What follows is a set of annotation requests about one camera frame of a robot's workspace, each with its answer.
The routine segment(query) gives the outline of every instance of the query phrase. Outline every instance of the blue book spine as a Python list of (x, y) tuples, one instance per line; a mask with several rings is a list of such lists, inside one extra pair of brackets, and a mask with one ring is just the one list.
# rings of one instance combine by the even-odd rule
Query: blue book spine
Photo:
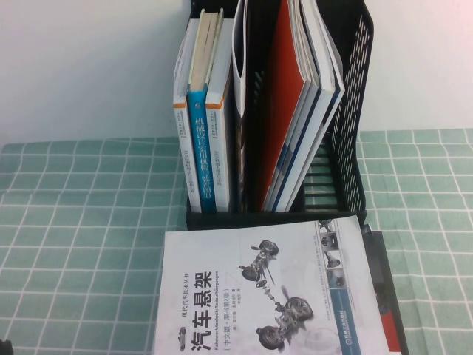
[(188, 91), (187, 93), (197, 176), (199, 178), (200, 204), (202, 205), (202, 212), (208, 213), (215, 212), (216, 209), (210, 146), (208, 144), (207, 115), (205, 113), (206, 95), (207, 84), (203, 91)]

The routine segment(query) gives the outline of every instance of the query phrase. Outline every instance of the mesh side panel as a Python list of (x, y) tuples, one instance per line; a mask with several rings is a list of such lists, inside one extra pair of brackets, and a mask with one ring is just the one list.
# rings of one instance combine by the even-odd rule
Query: mesh side panel
[(368, 71), (372, 34), (363, 15), (355, 34), (348, 67), (344, 68), (345, 95), (334, 117), (330, 142), (338, 161), (347, 207), (365, 209), (363, 186), (356, 161), (356, 133)]

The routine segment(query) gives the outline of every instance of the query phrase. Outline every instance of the book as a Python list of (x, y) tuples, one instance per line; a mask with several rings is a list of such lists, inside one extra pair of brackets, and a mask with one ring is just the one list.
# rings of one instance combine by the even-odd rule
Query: book
[(229, 212), (234, 197), (234, 88), (230, 67), (233, 24), (231, 18), (223, 20), (205, 100), (217, 212)]
[(191, 69), (191, 57), (194, 51), (195, 38), (199, 20), (189, 20), (186, 35), (180, 47), (174, 69), (173, 107), (176, 118), (177, 134), (179, 135), (180, 152), (183, 159), (184, 175), (186, 176), (189, 203), (193, 212), (200, 213), (200, 193), (197, 182), (194, 148), (192, 146), (191, 127), (187, 105), (187, 85)]
[(356, 217), (167, 232), (163, 258), (154, 354), (389, 354)]
[(291, 31), (287, 0), (281, 1), (273, 46), (270, 51), (268, 74), (260, 104), (264, 110), (262, 157), (257, 176), (256, 209), (261, 211), (270, 191), (276, 166), (282, 154), (291, 121), (297, 121), (310, 82), (302, 75), (296, 45)]
[(330, 124), (333, 114), (338, 107), (342, 95), (344, 94), (343, 81), (339, 75), (338, 64), (333, 54), (333, 48), (328, 41), (324, 22), (320, 16), (317, 4), (311, 0), (300, 0), (301, 7), (296, 9), (300, 15), (301, 31), (307, 31), (310, 50), (317, 63), (319, 71), (321, 91), (311, 115), (304, 123), (301, 134), (291, 138), (290, 146), (293, 147), (292, 154), (287, 155), (290, 162), (287, 171), (282, 171), (282, 184), (273, 204), (273, 211), (283, 212), (290, 208), (289, 201), (294, 191), (298, 191), (297, 186), (301, 175), (305, 175), (313, 156), (323, 138), (323, 135)]
[(235, 155), (237, 170), (237, 205), (245, 211), (245, 118), (246, 50), (248, 2), (238, 0), (231, 34), (231, 57), (235, 95)]
[(281, 188), (285, 183), (287, 171), (291, 169), (296, 150), (297, 142), (307, 128), (308, 120), (315, 115), (324, 105), (324, 92), (321, 90), (319, 74), (316, 69), (316, 58), (310, 52), (307, 36), (302, 28), (302, 22), (299, 12), (299, 1), (289, 0), (288, 2), (291, 31), (294, 38), (296, 57), (298, 58), (299, 68), (307, 82), (307, 95), (302, 103), (302, 111), (299, 115), (293, 117), (290, 128), (287, 131), (285, 143), (276, 165), (276, 172), (273, 176), (270, 192), (265, 200), (265, 211), (274, 210), (276, 199), (280, 196)]
[(218, 37), (222, 18), (223, 11), (220, 11), (220, 13), (206, 13), (202, 10), (188, 81), (187, 99), (191, 116), (192, 140), (196, 155), (200, 202), (203, 212), (215, 212), (216, 210), (210, 146), (208, 145), (205, 97), (211, 73), (215, 38)]
[[(344, 87), (344, 82), (343, 82), (343, 64), (341, 62), (341, 57), (340, 54), (338, 53), (338, 50), (335, 46), (335, 43), (333, 42), (333, 39), (330, 35), (330, 32), (328, 31), (327, 27), (325, 26), (325, 23), (323, 22), (319, 9), (317, 6), (313, 6), (314, 11), (316, 14), (317, 19), (319, 20), (319, 23), (322, 25), (321, 30), (324, 35), (325, 41), (328, 43), (328, 51), (330, 54), (330, 60), (332, 61), (333, 65), (333, 72), (335, 74), (335, 85), (336, 85), (336, 92), (335, 95), (332, 98), (332, 101), (330, 102), (327, 114), (328, 116), (324, 117), (324, 120), (321, 123), (321, 126), (319, 128), (319, 131), (317, 132), (317, 135), (315, 139), (313, 140), (313, 144), (310, 148), (310, 151), (307, 154), (306, 160), (304, 162), (304, 166), (302, 167), (302, 170), (299, 173), (299, 176), (297, 177), (297, 181), (295, 186), (293, 187), (293, 191), (290, 192), (290, 188), (292, 188), (293, 185), (293, 180), (290, 180), (288, 185), (291, 187), (288, 187), (285, 192), (282, 194), (282, 199), (280, 200), (281, 207), (279, 209), (276, 209), (277, 211), (283, 210), (283, 206), (285, 204), (285, 211), (289, 211), (290, 207), (293, 204), (294, 199), (297, 196), (297, 193), (299, 191), (300, 186), (302, 185), (302, 182), (304, 181), (305, 175), (307, 174), (308, 169), (310, 168), (310, 164), (313, 161), (313, 158), (315, 157), (317, 153), (317, 149), (320, 146), (320, 143), (322, 142), (322, 138), (325, 136), (325, 132), (327, 131), (328, 126), (330, 125), (330, 122), (333, 119), (333, 116), (338, 110), (339, 104), (341, 102), (341, 99), (343, 98), (344, 92), (345, 92), (345, 87)], [(287, 195), (290, 192), (290, 198), (289, 201), (286, 203), (287, 200)]]

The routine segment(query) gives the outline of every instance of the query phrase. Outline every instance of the wheel illustration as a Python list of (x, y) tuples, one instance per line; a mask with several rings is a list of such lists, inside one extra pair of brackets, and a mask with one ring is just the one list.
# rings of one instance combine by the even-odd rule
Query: wheel illustration
[(313, 316), (309, 303), (299, 297), (291, 297), (286, 303), (286, 308), (290, 309), (296, 315), (297, 320), (301, 322), (309, 320)]
[(249, 266), (243, 269), (242, 275), (248, 281), (258, 280), (258, 273), (254, 270), (254, 268), (251, 268)]
[(259, 244), (259, 248), (269, 255), (277, 255), (279, 253), (278, 246), (269, 240), (263, 240)]
[(275, 350), (284, 344), (284, 339), (277, 333), (277, 328), (266, 326), (263, 329), (258, 328), (256, 331), (259, 336), (259, 342), (268, 350)]
[(257, 288), (265, 287), (267, 282), (268, 281), (266, 281), (266, 280), (260, 280), (256, 283), (256, 287)]

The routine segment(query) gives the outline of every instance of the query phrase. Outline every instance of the magazine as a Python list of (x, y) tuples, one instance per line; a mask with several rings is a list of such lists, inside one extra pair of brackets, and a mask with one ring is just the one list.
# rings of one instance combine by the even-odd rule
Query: magazine
[(154, 354), (389, 354), (356, 217), (168, 232)]

